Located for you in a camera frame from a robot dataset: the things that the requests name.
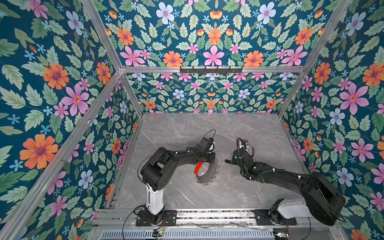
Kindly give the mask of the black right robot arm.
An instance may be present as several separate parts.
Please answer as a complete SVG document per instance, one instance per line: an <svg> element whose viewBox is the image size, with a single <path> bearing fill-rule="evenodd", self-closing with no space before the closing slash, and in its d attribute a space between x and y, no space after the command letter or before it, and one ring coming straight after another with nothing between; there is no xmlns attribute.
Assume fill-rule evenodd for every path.
<svg viewBox="0 0 384 240"><path fill-rule="evenodd" d="M279 186L301 195L294 200L280 198L275 201L268 215L275 225L293 218L315 218L324 225L333 226L342 219L341 210L346 199L320 173L298 174L255 162L244 148L235 150L232 159L225 162L238 166L248 181Z"/></svg>

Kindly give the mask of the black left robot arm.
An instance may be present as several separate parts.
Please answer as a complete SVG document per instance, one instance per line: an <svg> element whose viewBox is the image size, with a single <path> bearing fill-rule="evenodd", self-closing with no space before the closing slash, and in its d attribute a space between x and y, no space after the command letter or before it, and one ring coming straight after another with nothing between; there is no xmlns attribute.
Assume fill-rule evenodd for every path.
<svg viewBox="0 0 384 240"><path fill-rule="evenodd" d="M154 192L160 191L166 187L178 167L193 165L197 181L200 184L208 184L218 172L214 149L214 139L206 137L202 138L196 146L188 146L181 151L171 151L161 147L141 168L141 181Z"/></svg>

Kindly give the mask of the aluminium horizontal back bar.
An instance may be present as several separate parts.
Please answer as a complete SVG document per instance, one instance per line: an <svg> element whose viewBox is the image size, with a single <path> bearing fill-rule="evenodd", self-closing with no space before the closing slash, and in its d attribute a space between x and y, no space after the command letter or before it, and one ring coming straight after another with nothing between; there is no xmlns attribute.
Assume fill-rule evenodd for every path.
<svg viewBox="0 0 384 240"><path fill-rule="evenodd" d="M187 74L236 74L236 73L303 73L304 67L122 67L122 73L187 73Z"/></svg>

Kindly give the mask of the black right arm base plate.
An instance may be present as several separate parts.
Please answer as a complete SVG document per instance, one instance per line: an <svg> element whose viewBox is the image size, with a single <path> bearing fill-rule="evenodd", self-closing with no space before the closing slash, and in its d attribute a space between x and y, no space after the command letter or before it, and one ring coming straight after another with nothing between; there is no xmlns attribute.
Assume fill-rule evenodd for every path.
<svg viewBox="0 0 384 240"><path fill-rule="evenodd" d="M289 226L296 226L297 221L295 218L291 219L285 219L280 213L278 212L271 212L270 210L252 210L252 212L255 214L255 219L258 226L283 226L283 225L289 225Z"/></svg>

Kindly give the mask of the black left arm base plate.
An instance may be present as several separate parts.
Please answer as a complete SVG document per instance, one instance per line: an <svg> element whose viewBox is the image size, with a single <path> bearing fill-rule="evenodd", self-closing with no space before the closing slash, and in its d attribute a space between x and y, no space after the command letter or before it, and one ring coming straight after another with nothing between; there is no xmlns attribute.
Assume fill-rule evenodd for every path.
<svg viewBox="0 0 384 240"><path fill-rule="evenodd" d="M141 210L138 213L136 226L137 227L160 227L176 225L177 220L176 210L161 210L157 215L153 215L149 210Z"/></svg>

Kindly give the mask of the aluminium corner post right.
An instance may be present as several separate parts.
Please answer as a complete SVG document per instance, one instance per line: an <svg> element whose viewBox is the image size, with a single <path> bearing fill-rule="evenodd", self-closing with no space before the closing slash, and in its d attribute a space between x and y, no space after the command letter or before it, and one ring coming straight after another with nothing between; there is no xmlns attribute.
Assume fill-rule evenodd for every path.
<svg viewBox="0 0 384 240"><path fill-rule="evenodd" d="M292 86L290 92L288 93L287 97L285 98L285 102L283 103L283 106L278 111L278 117L280 119L283 119L284 113L287 111L289 105L292 103L297 92L300 90L301 85L303 84L305 78L308 76L311 68L315 64L318 57L320 56L322 49L326 46L327 42L330 40L331 35L333 34L336 27L338 26L338 24L342 20L344 14L347 13L348 8L352 3L353 3L353 1L347 1L347 0L341 0L338 2L336 9L332 13L329 21L327 22L327 24L325 26L324 32L322 33L319 40L315 44L312 52L310 53L305 65L304 65L304 71L298 76L295 84Z"/></svg>

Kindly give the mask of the aluminium corner post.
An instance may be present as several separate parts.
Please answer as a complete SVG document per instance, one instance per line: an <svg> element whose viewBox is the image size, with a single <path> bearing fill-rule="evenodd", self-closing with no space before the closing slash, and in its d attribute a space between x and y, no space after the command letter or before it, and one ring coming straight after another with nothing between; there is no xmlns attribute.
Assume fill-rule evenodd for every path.
<svg viewBox="0 0 384 240"><path fill-rule="evenodd" d="M304 65L304 71L298 76L295 84L292 86L290 92L288 93L287 97L285 98L285 102L283 103L283 106L278 111L278 117L280 119L283 119L284 113L287 111L289 105L292 103L297 92L300 90L301 85L303 84L305 78L308 76L311 68L315 64L318 57L320 56L322 49L326 46L327 42L330 40L331 35L333 34L336 27L338 26L338 24L342 20L344 14L347 13L348 8L352 3L353 3L353 1L347 1L347 0L341 0L338 2L336 9L332 13L329 21L327 22L327 24L325 26L324 32L322 33L319 40L315 44L312 52L310 53L305 65Z"/></svg>
<svg viewBox="0 0 384 240"><path fill-rule="evenodd" d="M134 110L136 111L138 118L141 119L143 117L143 110L140 107L139 101L135 95L135 92L129 82L127 75L122 72L123 65L118 57L118 54L112 44L110 37L107 34L105 25L102 21L102 18L100 17L100 14L98 13L98 10L96 9L94 1L85 0L82 1L82 4L95 28L95 31L97 32L100 38L103 47L107 52L108 57L112 61L113 68L115 69L118 78L123 78L121 80L122 84L127 91L128 97L130 98L133 104Z"/></svg>

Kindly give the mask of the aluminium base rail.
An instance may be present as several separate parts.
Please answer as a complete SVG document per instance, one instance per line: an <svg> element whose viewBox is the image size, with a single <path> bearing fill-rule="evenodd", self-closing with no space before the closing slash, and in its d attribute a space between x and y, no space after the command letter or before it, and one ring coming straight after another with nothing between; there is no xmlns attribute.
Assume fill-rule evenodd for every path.
<svg viewBox="0 0 384 240"><path fill-rule="evenodd" d="M165 210L159 223L151 221L141 210L107 209L100 210L94 220L95 226L132 227L216 227L233 225L239 227L320 227L327 225L315 218L295 217L273 220L268 209L178 209Z"/></svg>

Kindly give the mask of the aluminium corner post left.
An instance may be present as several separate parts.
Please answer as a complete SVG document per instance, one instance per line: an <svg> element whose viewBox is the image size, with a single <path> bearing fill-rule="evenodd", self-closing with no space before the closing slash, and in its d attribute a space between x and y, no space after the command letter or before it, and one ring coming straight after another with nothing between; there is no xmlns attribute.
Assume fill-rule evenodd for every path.
<svg viewBox="0 0 384 240"><path fill-rule="evenodd" d="M96 9L94 1L85 0L82 1L82 4L95 28L95 31L97 32L100 38L103 47L107 52L108 57L112 61L113 68L115 69L118 78L123 78L121 80L122 84L127 91L128 97L130 98L133 104L134 110L136 111L138 118L141 119L143 117L143 110L140 107L139 101L135 95L135 92L129 82L127 75L122 72L123 65L118 57L118 54L112 44L110 37L107 34L105 25L102 21L102 18L100 17L100 14L98 13L98 10Z"/></svg>

